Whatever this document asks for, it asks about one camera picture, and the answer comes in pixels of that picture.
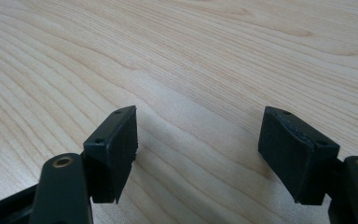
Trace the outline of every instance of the black clamp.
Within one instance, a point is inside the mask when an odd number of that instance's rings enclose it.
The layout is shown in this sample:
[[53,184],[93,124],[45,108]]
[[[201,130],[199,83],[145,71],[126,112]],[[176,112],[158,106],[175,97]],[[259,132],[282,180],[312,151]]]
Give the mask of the black clamp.
[[83,146],[51,158],[37,185],[0,201],[0,223],[90,224],[90,197],[118,202],[138,148],[136,107],[113,112]]
[[331,223],[358,223],[358,157],[337,159],[339,145],[294,114],[267,106],[258,151],[296,203],[321,205]]

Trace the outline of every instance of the wooden table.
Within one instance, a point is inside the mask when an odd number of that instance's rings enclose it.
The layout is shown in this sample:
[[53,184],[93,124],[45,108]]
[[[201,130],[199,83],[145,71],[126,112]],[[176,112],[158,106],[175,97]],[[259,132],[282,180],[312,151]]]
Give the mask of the wooden table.
[[127,105],[137,161],[95,223],[327,223],[257,142],[272,105],[358,155],[358,1],[0,0],[0,199]]

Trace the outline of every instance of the light wood surface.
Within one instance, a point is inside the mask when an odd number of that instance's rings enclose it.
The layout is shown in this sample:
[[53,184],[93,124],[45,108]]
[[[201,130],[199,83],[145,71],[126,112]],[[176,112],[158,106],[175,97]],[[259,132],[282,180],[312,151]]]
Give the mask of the light wood surface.
[[257,141],[272,105],[358,155],[358,1],[0,0],[0,199],[127,105],[137,161],[95,223],[327,223]]

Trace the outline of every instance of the wood grain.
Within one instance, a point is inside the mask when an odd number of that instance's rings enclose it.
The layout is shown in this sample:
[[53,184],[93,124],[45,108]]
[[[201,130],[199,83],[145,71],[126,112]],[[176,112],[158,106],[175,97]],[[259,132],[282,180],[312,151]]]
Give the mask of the wood grain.
[[0,0],[0,199],[127,105],[139,154],[96,223],[326,223],[257,141],[272,105],[358,155],[358,1]]

